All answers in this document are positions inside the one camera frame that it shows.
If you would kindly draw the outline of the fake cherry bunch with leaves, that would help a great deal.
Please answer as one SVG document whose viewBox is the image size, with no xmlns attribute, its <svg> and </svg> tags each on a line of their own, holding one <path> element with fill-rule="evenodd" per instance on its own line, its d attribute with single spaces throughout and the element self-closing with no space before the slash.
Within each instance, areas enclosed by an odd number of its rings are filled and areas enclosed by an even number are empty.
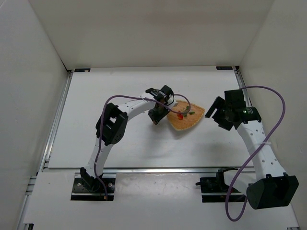
<svg viewBox="0 0 307 230">
<path fill-rule="evenodd" d="M 177 117 L 179 120 L 183 120 L 184 117 L 193 114 L 195 114 L 195 112 L 191 110 L 191 106 L 186 106 L 177 113 Z"/>
</svg>

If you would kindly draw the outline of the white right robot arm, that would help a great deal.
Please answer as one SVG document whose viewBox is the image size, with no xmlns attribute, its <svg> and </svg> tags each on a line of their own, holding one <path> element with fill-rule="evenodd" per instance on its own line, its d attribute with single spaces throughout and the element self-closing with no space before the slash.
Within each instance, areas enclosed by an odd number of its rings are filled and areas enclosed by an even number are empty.
<svg viewBox="0 0 307 230">
<path fill-rule="evenodd" d="M 225 91 L 217 97 L 205 115 L 212 117 L 219 127 L 235 128 L 247 147 L 255 170 L 255 178 L 233 167 L 220 168 L 213 184 L 223 191 L 233 189 L 243 193 L 253 209 L 288 206 L 299 186 L 296 176 L 288 175 L 275 157 L 263 130 L 261 116 L 255 107 L 248 107 L 242 89 Z"/>
</svg>

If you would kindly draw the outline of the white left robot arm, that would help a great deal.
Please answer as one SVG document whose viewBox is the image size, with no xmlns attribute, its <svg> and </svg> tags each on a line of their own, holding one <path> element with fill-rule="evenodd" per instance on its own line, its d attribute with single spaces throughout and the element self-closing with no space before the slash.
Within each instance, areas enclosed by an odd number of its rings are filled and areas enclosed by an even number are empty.
<svg viewBox="0 0 307 230">
<path fill-rule="evenodd" d="M 149 88 L 139 97 L 114 95 L 110 97 L 96 123 L 96 142 L 88 164 L 80 169 L 83 186 L 90 192 L 106 190 L 102 181 L 105 162 L 112 147 L 124 137 L 127 123 L 148 112 L 157 125 L 175 105 L 174 92 L 167 85 L 157 90 Z"/>
</svg>

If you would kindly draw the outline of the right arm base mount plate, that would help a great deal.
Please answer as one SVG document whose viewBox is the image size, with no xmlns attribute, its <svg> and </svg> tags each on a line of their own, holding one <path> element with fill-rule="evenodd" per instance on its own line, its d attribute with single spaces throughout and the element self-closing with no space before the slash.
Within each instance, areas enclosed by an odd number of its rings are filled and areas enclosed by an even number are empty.
<svg viewBox="0 0 307 230">
<path fill-rule="evenodd" d="M 195 185 L 201 189 L 202 203 L 224 203 L 229 188 L 224 182 L 224 172 L 237 170 L 233 167 L 220 168 L 214 176 L 200 177 Z"/>
</svg>

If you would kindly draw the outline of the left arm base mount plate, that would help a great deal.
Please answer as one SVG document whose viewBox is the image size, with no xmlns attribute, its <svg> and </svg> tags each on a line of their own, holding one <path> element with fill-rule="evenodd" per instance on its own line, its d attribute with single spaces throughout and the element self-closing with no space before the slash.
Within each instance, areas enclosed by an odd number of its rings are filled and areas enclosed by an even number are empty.
<svg viewBox="0 0 307 230">
<path fill-rule="evenodd" d="M 116 177 L 114 175 L 102 177 L 107 190 L 105 196 L 104 186 L 97 179 L 94 179 L 92 186 L 88 185 L 79 173 L 74 175 L 73 185 L 71 189 L 72 201 L 114 201 Z"/>
</svg>

